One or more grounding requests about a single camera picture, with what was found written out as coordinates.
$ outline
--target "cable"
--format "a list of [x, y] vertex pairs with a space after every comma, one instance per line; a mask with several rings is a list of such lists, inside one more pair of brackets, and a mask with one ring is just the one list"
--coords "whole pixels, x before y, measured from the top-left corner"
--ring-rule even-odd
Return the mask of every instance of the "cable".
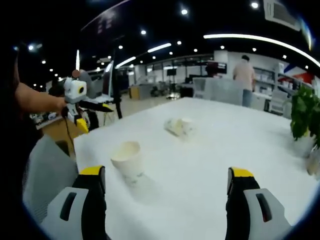
[[76, 153], [74, 141], [73, 141], [73, 139], [72, 139], [71, 136], [70, 136], [69, 126], [68, 126], [68, 123], [67, 123], [67, 118], [64, 117], [64, 121], [65, 121], [66, 131], [67, 131], [67, 133], [68, 133], [69, 139], [70, 139], [71, 144], [72, 144], [72, 147], [73, 147], [73, 152]]
[[106, 116], [107, 116], [107, 113], [104, 112], [104, 113], [103, 113], [103, 126], [106, 125]]
[[111, 120], [111, 117], [110, 117], [110, 115], [108, 115], [108, 114], [107, 114], [107, 116], [108, 116], [108, 117], [109, 117], [109, 119], [110, 119], [110, 123], [113, 123], [113, 121]]

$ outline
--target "pink shirt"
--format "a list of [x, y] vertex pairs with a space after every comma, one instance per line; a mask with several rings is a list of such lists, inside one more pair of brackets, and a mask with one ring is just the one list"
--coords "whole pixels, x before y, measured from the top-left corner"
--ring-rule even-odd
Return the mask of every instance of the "pink shirt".
[[245, 59], [242, 59], [233, 69], [234, 80], [241, 81], [243, 88], [252, 91], [253, 79], [255, 79], [255, 70]]

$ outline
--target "paper cup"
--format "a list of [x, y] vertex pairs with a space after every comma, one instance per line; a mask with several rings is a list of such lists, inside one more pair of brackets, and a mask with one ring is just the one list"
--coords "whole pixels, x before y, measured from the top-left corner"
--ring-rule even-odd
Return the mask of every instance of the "paper cup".
[[136, 141], [127, 141], [111, 156], [111, 162], [130, 185], [135, 185], [144, 174], [140, 145]]
[[170, 118], [165, 121], [164, 129], [183, 140], [192, 138], [196, 133], [195, 124], [192, 120], [186, 118]]
[[183, 118], [182, 120], [181, 138], [184, 140], [191, 139], [196, 134], [196, 126], [190, 119]]

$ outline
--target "white camera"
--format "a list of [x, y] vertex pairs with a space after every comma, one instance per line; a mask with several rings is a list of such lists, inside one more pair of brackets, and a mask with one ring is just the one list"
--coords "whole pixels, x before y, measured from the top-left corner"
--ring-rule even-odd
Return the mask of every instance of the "white camera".
[[87, 95], [87, 83], [85, 81], [73, 80], [67, 77], [64, 82], [65, 101], [75, 104], [81, 100], [85, 100]]

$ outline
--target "ceiling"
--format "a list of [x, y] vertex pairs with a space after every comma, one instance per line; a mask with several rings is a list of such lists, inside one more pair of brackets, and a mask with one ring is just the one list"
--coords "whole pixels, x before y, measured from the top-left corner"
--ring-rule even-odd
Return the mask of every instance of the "ceiling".
[[[22, 81], [42, 84], [58, 77], [71, 75], [80, 50], [80, 66], [85, 70], [100, 67], [100, 58], [112, 56], [116, 63], [130, 57], [129, 64], [151, 64], [168, 58], [209, 54], [225, 46], [225, 50], [252, 53], [282, 59], [319, 75], [319, 68], [300, 54], [268, 42], [249, 39], [204, 39], [207, 34], [249, 34], [290, 44], [320, 59], [320, 47], [309, 51], [301, 32], [265, 20], [263, 1], [253, 9], [251, 0], [55, 0], [22, 2], [12, 8], [12, 29], [23, 42], [20, 45], [19, 71]], [[297, 5], [284, 1], [295, 16], [301, 16], [313, 37], [320, 37], [316, 14], [309, 14], [312, 5]], [[162, 44], [172, 46], [153, 53], [148, 49]], [[28, 45], [35, 46], [28, 51]]]

